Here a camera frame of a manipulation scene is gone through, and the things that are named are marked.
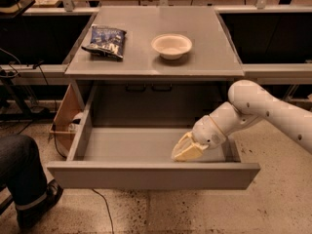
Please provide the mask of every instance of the black chip bag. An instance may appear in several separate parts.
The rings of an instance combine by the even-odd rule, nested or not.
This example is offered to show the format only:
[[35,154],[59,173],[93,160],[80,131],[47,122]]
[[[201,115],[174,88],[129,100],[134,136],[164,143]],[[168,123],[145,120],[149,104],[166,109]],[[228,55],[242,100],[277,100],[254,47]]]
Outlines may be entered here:
[[123,59],[126,31],[104,25],[92,25],[91,42],[81,48],[92,54]]

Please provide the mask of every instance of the black shoe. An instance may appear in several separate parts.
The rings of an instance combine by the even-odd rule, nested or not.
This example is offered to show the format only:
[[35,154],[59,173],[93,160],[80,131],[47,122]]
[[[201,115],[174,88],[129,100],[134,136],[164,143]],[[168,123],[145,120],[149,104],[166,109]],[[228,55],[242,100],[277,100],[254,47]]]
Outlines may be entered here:
[[62,191],[63,190],[54,179],[50,181],[47,185],[47,198],[45,200],[30,209],[23,211],[17,210],[19,228],[28,229],[34,226],[44,213],[57,204]]

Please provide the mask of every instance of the person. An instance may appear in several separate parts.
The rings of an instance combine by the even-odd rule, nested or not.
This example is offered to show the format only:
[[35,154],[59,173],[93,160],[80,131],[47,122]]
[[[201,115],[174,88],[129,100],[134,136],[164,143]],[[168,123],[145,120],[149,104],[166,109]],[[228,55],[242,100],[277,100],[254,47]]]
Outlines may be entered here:
[[63,191],[54,179],[47,184],[37,143],[23,135],[0,137],[0,184],[12,194],[20,229],[33,227]]

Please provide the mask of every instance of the white bowl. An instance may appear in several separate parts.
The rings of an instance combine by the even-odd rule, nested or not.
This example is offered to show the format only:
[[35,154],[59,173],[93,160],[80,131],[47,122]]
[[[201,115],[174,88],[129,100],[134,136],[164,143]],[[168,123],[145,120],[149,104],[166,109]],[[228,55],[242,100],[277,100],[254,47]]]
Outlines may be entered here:
[[179,59],[192,48],[192,42],[179,34],[164,34],[152,40],[152,47],[164,59]]

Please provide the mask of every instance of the white robotic arm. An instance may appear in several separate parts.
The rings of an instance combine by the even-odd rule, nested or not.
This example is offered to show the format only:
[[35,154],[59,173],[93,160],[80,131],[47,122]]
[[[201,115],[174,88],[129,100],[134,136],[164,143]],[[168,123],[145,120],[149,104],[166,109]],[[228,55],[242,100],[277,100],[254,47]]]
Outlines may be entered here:
[[223,144],[235,131],[266,119],[288,137],[312,153],[312,113],[281,101],[257,83],[242,80],[234,83],[225,102],[210,115],[197,121],[175,146],[172,158],[187,161],[199,158],[204,151]]

